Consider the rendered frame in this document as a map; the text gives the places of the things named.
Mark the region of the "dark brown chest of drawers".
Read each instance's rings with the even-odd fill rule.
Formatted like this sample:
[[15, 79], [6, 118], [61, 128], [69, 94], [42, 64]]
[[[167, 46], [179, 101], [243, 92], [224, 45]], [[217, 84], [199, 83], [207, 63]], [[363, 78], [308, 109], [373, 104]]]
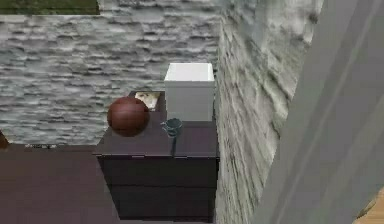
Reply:
[[146, 129], [123, 137], [109, 128], [96, 146], [119, 218], [126, 223], [212, 223], [220, 156], [216, 123], [185, 121], [176, 139], [161, 127], [165, 94]]

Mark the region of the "brown basketball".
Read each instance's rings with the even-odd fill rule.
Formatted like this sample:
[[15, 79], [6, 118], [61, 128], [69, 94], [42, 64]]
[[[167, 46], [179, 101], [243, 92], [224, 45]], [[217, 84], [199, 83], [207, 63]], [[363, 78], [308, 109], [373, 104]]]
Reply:
[[134, 97], [116, 99], [108, 109], [108, 125], [123, 137], [134, 137], [142, 133], [150, 120], [145, 103]]

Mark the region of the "dark framed photo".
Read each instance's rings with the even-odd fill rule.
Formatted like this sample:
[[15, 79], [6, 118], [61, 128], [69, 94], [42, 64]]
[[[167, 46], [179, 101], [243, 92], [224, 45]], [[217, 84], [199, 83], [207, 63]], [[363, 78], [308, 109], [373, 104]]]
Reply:
[[129, 97], [134, 98], [137, 111], [162, 112], [164, 95], [161, 91], [131, 91]]

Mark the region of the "green framed wall picture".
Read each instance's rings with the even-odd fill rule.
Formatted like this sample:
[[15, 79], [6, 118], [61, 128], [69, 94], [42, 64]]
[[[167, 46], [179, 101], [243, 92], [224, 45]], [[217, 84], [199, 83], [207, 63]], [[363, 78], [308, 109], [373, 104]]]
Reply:
[[97, 0], [0, 0], [0, 15], [99, 15]]

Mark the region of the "white square box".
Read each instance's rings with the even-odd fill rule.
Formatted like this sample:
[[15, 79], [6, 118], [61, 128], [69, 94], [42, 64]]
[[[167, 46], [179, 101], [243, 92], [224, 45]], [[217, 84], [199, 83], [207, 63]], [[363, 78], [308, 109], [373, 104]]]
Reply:
[[168, 119], [213, 119], [215, 79], [211, 63], [170, 63], [164, 84]]

